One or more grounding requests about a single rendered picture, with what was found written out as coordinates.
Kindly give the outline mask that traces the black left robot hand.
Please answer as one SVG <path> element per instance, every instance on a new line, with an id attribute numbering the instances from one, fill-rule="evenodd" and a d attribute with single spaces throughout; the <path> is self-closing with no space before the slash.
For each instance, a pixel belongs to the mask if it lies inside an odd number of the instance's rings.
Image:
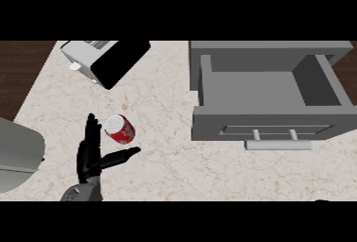
<path id="1" fill-rule="evenodd" d="M 92 177 L 99 177 L 104 169 L 124 164 L 141 152 L 139 147 L 130 147 L 102 156 L 101 129 L 102 125 L 95 118 L 95 114 L 90 113 L 86 124 L 86 137 L 80 143 L 77 152 L 77 175 L 80 183 L 87 183 Z"/>

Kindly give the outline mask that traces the red soda can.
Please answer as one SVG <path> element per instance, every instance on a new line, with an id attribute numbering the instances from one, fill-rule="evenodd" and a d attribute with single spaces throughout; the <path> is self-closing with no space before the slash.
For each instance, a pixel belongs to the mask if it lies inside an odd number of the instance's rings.
<path id="1" fill-rule="evenodd" d="M 113 115 L 105 123 L 108 136 L 123 145 L 127 145 L 136 137 L 135 127 L 121 114 Z"/>

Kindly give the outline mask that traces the grey open drawer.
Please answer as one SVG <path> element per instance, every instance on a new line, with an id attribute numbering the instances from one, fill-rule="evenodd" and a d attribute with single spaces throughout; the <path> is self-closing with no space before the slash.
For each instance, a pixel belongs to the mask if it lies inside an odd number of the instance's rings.
<path id="1" fill-rule="evenodd" d="M 310 55 L 288 72 L 216 72 L 201 57 L 200 105 L 192 113 L 195 141 L 326 140 L 357 130 L 352 104 L 331 63 Z"/>

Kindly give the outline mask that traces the grey rounded appliance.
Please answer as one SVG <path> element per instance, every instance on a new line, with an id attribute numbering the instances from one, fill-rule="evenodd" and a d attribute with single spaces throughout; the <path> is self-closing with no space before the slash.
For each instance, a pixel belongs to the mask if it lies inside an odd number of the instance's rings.
<path id="1" fill-rule="evenodd" d="M 0 117 L 0 193 L 12 191 L 31 178 L 43 156 L 42 134 Z"/>

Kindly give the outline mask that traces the white toaster oven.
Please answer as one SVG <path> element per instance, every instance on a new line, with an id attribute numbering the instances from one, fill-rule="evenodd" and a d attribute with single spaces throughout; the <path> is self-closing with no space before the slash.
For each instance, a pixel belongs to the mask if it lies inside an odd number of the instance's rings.
<path id="1" fill-rule="evenodd" d="M 149 41 L 68 41 L 61 50 L 70 69 L 111 90 L 149 48 Z"/>

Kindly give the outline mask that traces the grey cabinet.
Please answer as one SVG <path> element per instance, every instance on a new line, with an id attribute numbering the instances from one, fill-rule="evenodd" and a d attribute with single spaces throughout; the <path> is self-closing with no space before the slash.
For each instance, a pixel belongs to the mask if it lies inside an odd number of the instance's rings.
<path id="1" fill-rule="evenodd" d="M 306 56 L 323 55 L 334 65 L 352 49 L 350 41 L 191 41 L 191 90 L 198 90 L 204 55 L 219 72 L 288 72 Z"/>

